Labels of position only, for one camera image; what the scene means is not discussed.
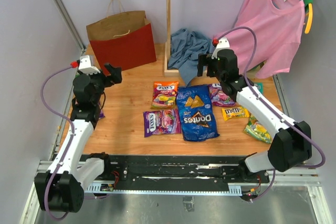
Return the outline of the red paper bag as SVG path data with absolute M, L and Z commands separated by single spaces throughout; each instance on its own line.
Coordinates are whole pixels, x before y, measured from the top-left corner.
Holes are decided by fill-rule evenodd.
M 104 74 L 104 66 L 128 70 L 156 62 L 152 26 L 143 10 L 107 15 L 86 26 L 87 36 Z

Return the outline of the purple snack bag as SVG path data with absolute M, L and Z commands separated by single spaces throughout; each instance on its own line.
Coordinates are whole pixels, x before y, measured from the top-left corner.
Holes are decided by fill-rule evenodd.
M 210 98 L 212 105 L 219 107 L 234 107 L 234 102 L 229 96 L 227 96 L 219 83 L 213 83 L 208 85 Z

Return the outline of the blue Doritos chip bag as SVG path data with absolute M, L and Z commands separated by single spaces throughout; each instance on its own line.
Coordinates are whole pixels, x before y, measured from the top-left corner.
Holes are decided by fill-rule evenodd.
M 219 137 L 207 85 L 178 87 L 176 105 L 185 141 L 202 142 Z

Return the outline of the orange Fox's candy bag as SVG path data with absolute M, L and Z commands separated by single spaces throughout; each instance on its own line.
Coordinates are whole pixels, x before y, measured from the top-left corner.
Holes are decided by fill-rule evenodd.
M 151 108 L 171 109 L 175 107 L 178 81 L 156 81 L 153 83 Z

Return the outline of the small yellow snack packet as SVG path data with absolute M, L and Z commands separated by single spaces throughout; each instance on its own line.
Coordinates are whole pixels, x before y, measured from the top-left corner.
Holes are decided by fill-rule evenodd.
M 250 113 L 246 108 L 239 106 L 235 108 L 223 108 L 222 116 L 224 121 L 228 121 L 236 118 L 248 118 L 250 117 Z

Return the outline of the green candy snack bag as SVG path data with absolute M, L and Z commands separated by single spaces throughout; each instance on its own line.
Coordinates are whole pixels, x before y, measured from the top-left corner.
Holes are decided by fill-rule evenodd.
M 257 87 L 258 91 L 263 94 L 264 93 L 264 86 L 262 82 L 255 82 L 255 86 Z

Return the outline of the purple berries Fox's candy bag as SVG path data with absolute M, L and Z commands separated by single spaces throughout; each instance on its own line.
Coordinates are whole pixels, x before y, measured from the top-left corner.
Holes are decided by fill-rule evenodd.
M 143 112 L 144 137 L 182 133 L 177 109 Z

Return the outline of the green yellow Fox's candy bag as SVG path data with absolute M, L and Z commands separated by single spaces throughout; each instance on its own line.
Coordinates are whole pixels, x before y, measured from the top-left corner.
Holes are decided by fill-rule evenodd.
M 271 135 L 268 133 L 266 128 L 263 125 L 261 125 L 260 122 L 253 115 L 249 117 L 248 123 L 244 128 L 244 133 L 264 143 L 267 143 L 267 144 L 272 143 Z

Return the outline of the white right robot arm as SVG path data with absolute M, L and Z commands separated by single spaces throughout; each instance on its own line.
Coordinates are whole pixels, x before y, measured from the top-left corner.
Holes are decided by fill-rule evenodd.
M 207 69 L 206 75 L 215 77 L 224 93 L 251 112 L 272 138 L 269 150 L 250 154 L 239 162 L 238 177 L 242 181 L 250 182 L 258 172 L 268 169 L 285 172 L 311 158 L 311 128 L 308 123 L 296 122 L 283 114 L 251 80 L 239 74 L 233 50 L 221 49 L 215 57 L 200 54 L 197 64 L 199 77 L 204 68 Z

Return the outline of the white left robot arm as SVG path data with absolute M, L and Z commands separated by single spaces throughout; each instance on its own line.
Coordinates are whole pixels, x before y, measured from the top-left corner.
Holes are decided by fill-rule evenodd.
M 72 82 L 73 99 L 70 116 L 60 114 L 69 122 L 69 131 L 56 158 L 44 173 L 37 173 L 34 185 L 41 210 L 51 214 L 78 212 L 84 201 L 85 190 L 96 179 L 116 176 L 110 156 L 104 152 L 92 153 L 83 165 L 79 165 L 83 148 L 95 130 L 101 108 L 100 100 L 106 97 L 105 88 L 122 82 L 122 70 L 105 63 L 108 71 L 93 64 L 84 65 L 80 61 L 70 64 L 77 69 Z

